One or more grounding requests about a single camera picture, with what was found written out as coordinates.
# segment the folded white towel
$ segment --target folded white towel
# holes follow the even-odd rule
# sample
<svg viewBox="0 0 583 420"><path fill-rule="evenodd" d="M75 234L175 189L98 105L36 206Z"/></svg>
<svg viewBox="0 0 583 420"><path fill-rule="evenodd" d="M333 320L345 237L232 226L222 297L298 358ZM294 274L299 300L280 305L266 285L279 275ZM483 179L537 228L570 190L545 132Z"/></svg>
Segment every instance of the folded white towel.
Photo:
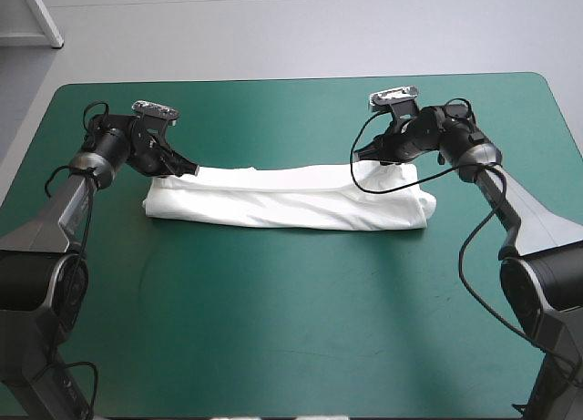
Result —
<svg viewBox="0 0 583 420"><path fill-rule="evenodd" d="M354 164L361 186L387 190L417 180L413 164ZM417 229L427 226L435 197L419 185L391 194L356 188L349 165L297 169L200 168L198 176L152 179L146 215L245 227L329 230Z"/></svg>

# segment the wire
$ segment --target wire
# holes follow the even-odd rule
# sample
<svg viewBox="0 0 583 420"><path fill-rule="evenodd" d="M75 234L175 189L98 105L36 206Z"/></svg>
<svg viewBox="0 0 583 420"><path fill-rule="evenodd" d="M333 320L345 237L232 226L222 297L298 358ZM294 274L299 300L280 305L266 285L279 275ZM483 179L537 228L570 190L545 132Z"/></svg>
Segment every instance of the wire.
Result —
<svg viewBox="0 0 583 420"><path fill-rule="evenodd" d="M480 232L482 230L482 228L490 221L490 219L492 219L492 217L494 215L496 215L498 213L498 211L500 210L500 208L502 207L503 203L506 201L506 190L507 190L507 181L506 181L506 177L504 176L504 174L499 170L495 168L496 163L492 163L492 164L463 164L463 165L457 165L457 166L453 166L449 169L446 169L445 171L439 172L437 174L434 174L433 176L429 176L426 177L424 179L419 179L418 181L415 181L413 183L408 183L406 185L397 187L397 188L390 188L388 190L368 190L366 188L363 188L358 181L356 180L355 176L354 176L354 172L353 172L353 153L354 153L354 149L356 148L356 144L358 143L358 141L360 140L361 135L363 134L364 130L366 129L366 127L368 126L368 124L373 121L375 118L380 117L381 115L384 115L388 112L377 112L374 115L372 115L370 118L368 118L363 126L361 127L360 131L358 132L358 135L356 136L356 139L354 140L354 143L351 147L351 155L350 155L350 171L351 171L351 177L353 179L353 183L354 185L361 190L362 192L366 192L369 194L388 194L391 192L396 192L398 190L404 190L406 188L410 188L414 185L420 184L420 183L424 183L426 181L432 180L432 179L438 179L440 177L443 177L444 175L455 171L457 169L462 169L462 168L468 168L468 167L473 167L476 168L477 171L475 173L475 179L477 179L477 176L481 173L484 172L485 170L488 170L490 172L492 172L493 174L495 174L499 179L500 182L502 184L502 190L500 193L500 197L498 198L498 200L494 203L492 209L488 212L488 214L478 223L478 225L470 232L470 234L467 236L467 238L465 238L459 254L458 254L458 263L457 263L457 270L458 270L458 276L460 281L462 282L462 284L464 285L464 287L466 288L466 290L470 293L470 295L478 302L482 305L482 307L484 307L486 309L486 311L488 311L488 313L490 313L494 318L496 318L499 322L501 322L507 329L509 329L510 331L512 331L513 333L515 333L516 335L518 335L519 337L521 337L522 339L528 341L529 343L531 343L533 346L535 346L536 348L538 348L539 350L541 350L544 353L548 353L551 358L553 358L553 360L556 362L557 360L560 360L562 362L564 362L565 364L567 364L570 368L570 373L568 375L564 375L564 370L562 370L558 365L557 368L559 370L559 374L563 377L563 379L565 379L565 381L568 384L571 384L573 386L575 386L576 388L583 388L583 383L581 383L579 380L575 379L576 374L578 373L579 369L581 368L581 359L579 358L577 363L574 363L573 361L569 360L567 357L565 357L564 355L557 353L551 349L546 348L544 345L538 343L537 341L535 341L534 339L530 338L528 335L526 335L523 331L519 330L518 328L516 328L513 324L511 324L509 321L507 321L502 315L500 315L494 308L492 308L477 292L476 290L474 290L474 288L472 288L472 286L469 284L469 282L467 281L467 279L465 278L465 274L464 274L464 257L465 257L465 251L467 249L467 246L470 244L470 242L474 239L474 237L477 235L478 232Z"/></svg>
<svg viewBox="0 0 583 420"><path fill-rule="evenodd" d="M90 420L93 418L93 407L95 406L95 400L97 398L97 389L99 387L99 370L97 369L97 366L89 361L79 361L78 363L70 363L70 364L58 364L55 362L49 363L47 364L40 372L38 372L35 377L33 377L32 379L32 383L34 384L35 382L37 382L41 377L43 377L43 375L50 369L52 368L59 368L61 370L66 370L69 368L75 368L75 367L81 367L81 366L85 366L85 367L89 367L91 369L91 371L93 372L93 392L91 393L91 400L89 402L89 411L87 412L87 416L85 417L85 420Z"/></svg>
<svg viewBox="0 0 583 420"><path fill-rule="evenodd" d="M103 112L102 115L105 118L107 118L107 115L109 115L109 104L106 103L105 101L93 101L92 103L87 104L87 106L83 110L83 128L87 133L89 132L89 128L87 127L87 113L89 112L89 110L99 105L103 105L105 107L105 111Z"/></svg>
<svg viewBox="0 0 583 420"><path fill-rule="evenodd" d="M46 194L46 196L48 198L51 198L52 197L50 191L48 190L48 187L53 182L53 180L55 179L56 175L59 172L61 172L63 169L69 169L69 166L68 165L61 165L60 167L55 168L55 170L51 173L50 177L46 180L46 182L45 182L45 194Z"/></svg>
<svg viewBox="0 0 583 420"><path fill-rule="evenodd" d="M64 300L63 300L63 303L68 303L70 296L71 296L71 293L73 291L73 284L75 283L74 278L79 271L79 268L81 266L81 262L84 258L86 247L87 247L87 240L89 237L89 230L90 230L90 225L91 225L91 217L92 217L92 213L93 213L94 190L96 190L98 188L98 182L97 182L97 177L94 175L95 169L93 169L93 168L77 169L74 167L70 167L68 165L63 165L63 166L57 167L51 173L50 177L45 182L45 194L48 196L48 198L51 197L51 194L49 191L50 183L53 181L55 176L63 169L69 169L69 171L71 171L71 174L77 174L77 175L83 176L83 179L85 180L85 183L87 185L87 217L86 217L86 221L85 221L85 228L83 229L83 237L81 238L81 244L79 245L79 250L77 252L77 256L75 259L75 265L73 266L71 280L69 281L68 285L66 286L66 293L65 293ZM67 368L73 368L73 367L78 367L78 366L84 365L84 366L91 368L91 370L93 371L94 381L93 381L93 392L92 392L91 400L89 403L89 411L88 411L88 414L86 417L86 420L88 420L90 418L93 418L93 412L94 412L93 410L94 410L95 401L97 398L97 387L99 384L99 373L97 370L97 366L89 361L83 361L83 362L71 363L71 364L63 364L63 365L56 363L55 358L56 358L56 349L57 349L57 335L58 335L58 332L55 332L55 335L53 337L53 341L52 341L50 349L48 351L49 363L40 372L38 372L36 374L36 376L33 378L33 383L36 382L38 379L40 379L46 373L47 370L49 370L53 367L59 366L62 369L67 369Z"/></svg>

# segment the white object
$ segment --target white object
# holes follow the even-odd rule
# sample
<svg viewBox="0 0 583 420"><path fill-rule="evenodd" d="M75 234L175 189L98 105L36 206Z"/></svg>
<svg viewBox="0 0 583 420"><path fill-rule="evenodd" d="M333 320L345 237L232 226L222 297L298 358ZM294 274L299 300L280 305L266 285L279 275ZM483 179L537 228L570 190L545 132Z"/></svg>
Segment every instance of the white object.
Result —
<svg viewBox="0 0 583 420"><path fill-rule="evenodd" d="M417 180L415 165L354 164L361 186L387 190ZM200 168L198 176L154 178L146 215L245 227L330 230L417 229L427 226L435 197L419 185L391 194L358 190L349 165L257 170Z"/></svg>
<svg viewBox="0 0 583 420"><path fill-rule="evenodd" d="M0 0L0 46L63 46L43 0Z"/></svg>

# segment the green table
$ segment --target green table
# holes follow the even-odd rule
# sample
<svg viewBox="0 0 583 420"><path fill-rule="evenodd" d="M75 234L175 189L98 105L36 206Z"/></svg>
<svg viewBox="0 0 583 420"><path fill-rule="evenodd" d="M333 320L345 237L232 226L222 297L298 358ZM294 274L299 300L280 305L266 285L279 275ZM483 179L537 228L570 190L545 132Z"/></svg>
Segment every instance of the green table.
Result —
<svg viewBox="0 0 583 420"><path fill-rule="evenodd" d="M67 85L58 89L0 209L0 232L44 202L49 172L82 139L85 104L136 99L181 111L169 140L197 162L260 169L344 163L370 92L414 84L420 105L467 97L505 165L550 209L583 221L583 163L535 74ZM375 120L368 141L384 129ZM420 176L440 169L435 154ZM96 198L91 280L62 348L101 373L105 416L346 414L514 416L541 353L502 327L457 279L456 256L487 211L454 175L426 230L253 230L153 220L148 179L129 167ZM511 317L498 283L505 236L492 221L467 274ZM89 374L75 371L90 389ZM0 389L0 414L21 411Z"/></svg>

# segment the gray floor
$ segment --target gray floor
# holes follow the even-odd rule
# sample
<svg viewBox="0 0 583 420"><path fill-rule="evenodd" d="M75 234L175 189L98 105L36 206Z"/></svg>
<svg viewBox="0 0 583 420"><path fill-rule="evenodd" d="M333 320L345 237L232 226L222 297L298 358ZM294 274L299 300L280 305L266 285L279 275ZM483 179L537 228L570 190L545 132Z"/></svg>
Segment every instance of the gray floor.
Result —
<svg viewBox="0 0 583 420"><path fill-rule="evenodd" d="M65 47L0 49L0 200L76 82L535 71L581 149L581 1L45 0Z"/></svg>

